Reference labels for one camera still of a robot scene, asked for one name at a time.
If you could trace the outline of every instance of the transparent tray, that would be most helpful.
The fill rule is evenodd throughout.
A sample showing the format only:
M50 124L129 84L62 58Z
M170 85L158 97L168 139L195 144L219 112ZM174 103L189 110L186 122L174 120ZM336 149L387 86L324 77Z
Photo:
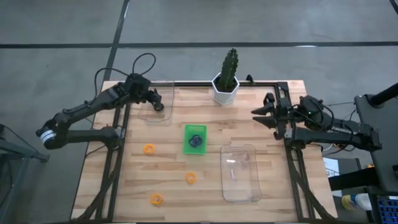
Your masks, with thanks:
M174 81L168 79L151 80L149 90L157 90L162 96L162 111L155 111L150 103L141 103L138 118L145 121L148 125L168 126L172 123L173 101L174 101Z
M221 148L221 181L227 202L257 202L262 193L256 163L256 148L245 144Z

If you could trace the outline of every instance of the white pot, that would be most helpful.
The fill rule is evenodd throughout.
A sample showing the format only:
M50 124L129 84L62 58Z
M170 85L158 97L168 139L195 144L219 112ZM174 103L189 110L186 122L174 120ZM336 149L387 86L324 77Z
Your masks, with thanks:
M238 82L238 79L236 79L236 77L234 77L234 79L236 81L236 87L235 87L234 91L232 91L231 93L220 92L217 90L216 85L214 83L216 78L219 77L220 74L221 74L221 72L219 74L217 74L216 77L214 77L214 79L211 81L211 84L213 85L213 90L214 90L213 98L217 103L219 103L221 105L227 105L234 101L236 92L238 91L238 88L239 88L239 82Z

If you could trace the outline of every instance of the bottle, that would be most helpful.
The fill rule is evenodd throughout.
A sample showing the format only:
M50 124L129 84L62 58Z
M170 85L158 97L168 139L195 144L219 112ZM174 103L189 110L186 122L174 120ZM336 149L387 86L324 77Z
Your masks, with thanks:
M344 195L341 198L341 202L347 210L372 210L372 205L368 194Z

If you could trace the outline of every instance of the concrete floor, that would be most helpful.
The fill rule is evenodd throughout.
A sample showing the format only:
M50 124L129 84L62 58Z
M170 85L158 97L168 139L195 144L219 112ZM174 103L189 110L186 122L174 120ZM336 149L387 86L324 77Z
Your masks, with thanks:
M123 0L0 0L0 44L112 43ZM397 41L398 15L388 0L131 0L120 42L361 42ZM114 68L152 52L148 78L210 80L229 48L118 49ZM95 71L110 49L0 49L0 123L10 126L48 163L32 161L13 223L69 219L86 144L47 151L35 130L62 108L94 94ZM398 82L398 47L238 48L238 77L305 81L326 104L353 101ZM141 60L137 70L150 61ZM111 80L123 77L112 73ZM353 105L334 106L343 118ZM88 129L81 121L76 129ZM368 152L341 152L371 163Z

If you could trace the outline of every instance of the wooden table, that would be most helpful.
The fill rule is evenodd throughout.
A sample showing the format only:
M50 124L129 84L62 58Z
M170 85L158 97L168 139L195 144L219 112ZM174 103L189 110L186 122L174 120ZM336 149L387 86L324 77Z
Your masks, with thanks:
M116 82L105 82L103 89ZM306 95L302 80L288 81L292 104ZM251 110L262 106L271 87L241 87L233 105L219 106L211 87L175 87L174 112L170 126L148 126L137 117L141 105L133 105L124 148L115 222L293 222L297 221L292 186L283 141L276 141L274 130L252 120ZM114 111L96 115L94 128L111 125ZM186 124L207 126L207 153L182 153ZM146 144L155 145L155 154L145 156ZM253 203L229 203L221 187L220 148L225 144L252 144L257 149L257 169L262 199ZM93 142L88 152L101 143ZM106 149L85 160L73 207L79 216L98 193L103 175ZM321 152L317 146L303 151L310 188L336 217ZM193 185L185 174L194 172ZM152 194L162 194L160 207L150 204ZM305 199L300 194L303 210ZM106 215L108 204L104 205Z

